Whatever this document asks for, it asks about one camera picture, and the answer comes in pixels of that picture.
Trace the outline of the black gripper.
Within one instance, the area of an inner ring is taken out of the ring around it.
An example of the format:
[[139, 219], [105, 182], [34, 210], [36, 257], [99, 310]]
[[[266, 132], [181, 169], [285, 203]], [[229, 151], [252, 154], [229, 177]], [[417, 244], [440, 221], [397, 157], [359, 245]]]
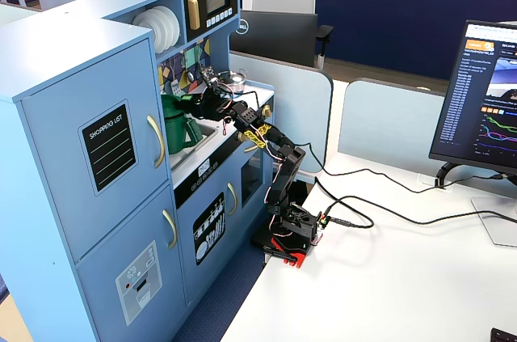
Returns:
[[223, 120], [228, 117], [234, 120], [237, 116], [233, 110], [234, 102], [230, 98], [225, 98], [216, 89], [208, 88], [198, 94], [196, 99], [176, 101], [174, 106], [200, 120]]

